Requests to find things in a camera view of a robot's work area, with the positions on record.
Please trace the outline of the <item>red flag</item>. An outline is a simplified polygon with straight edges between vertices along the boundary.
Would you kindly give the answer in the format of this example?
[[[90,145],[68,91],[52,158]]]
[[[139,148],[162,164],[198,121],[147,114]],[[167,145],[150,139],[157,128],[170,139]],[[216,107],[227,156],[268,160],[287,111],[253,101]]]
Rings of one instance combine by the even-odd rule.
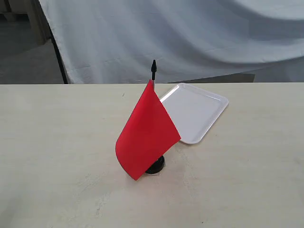
[[[172,119],[154,90],[156,62],[151,67],[152,78],[120,133],[116,157],[124,171],[138,180],[161,156],[180,139]]]

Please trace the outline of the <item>black round flag base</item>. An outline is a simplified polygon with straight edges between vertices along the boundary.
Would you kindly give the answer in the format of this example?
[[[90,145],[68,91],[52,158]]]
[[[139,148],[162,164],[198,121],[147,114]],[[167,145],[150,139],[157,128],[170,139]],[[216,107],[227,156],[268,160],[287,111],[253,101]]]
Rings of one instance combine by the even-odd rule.
[[[156,162],[153,163],[152,166],[149,167],[149,169],[145,172],[149,175],[154,175],[159,173],[165,166],[165,158],[164,156],[161,156]]]

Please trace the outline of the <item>white plastic tray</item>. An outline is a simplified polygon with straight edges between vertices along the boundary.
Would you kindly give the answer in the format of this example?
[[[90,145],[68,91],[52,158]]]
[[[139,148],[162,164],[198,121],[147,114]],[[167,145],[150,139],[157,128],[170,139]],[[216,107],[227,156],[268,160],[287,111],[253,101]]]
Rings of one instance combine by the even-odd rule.
[[[186,83],[174,86],[160,101],[185,144],[199,143],[229,104],[223,96]]]

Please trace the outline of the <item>white backdrop cloth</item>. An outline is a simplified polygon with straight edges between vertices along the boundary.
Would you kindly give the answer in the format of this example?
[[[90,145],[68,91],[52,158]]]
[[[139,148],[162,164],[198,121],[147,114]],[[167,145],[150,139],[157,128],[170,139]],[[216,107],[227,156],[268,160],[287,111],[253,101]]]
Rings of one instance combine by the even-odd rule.
[[[74,84],[304,79],[301,0],[42,0]]]

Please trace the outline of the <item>wooden furniture in background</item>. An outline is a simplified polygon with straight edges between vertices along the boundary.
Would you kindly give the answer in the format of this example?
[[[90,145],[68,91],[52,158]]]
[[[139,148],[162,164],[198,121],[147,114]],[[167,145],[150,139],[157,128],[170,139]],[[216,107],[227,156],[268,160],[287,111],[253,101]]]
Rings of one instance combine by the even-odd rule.
[[[20,15],[26,15],[38,45],[44,45],[51,37],[48,22],[38,0],[0,0],[0,14],[8,22],[16,21]]]

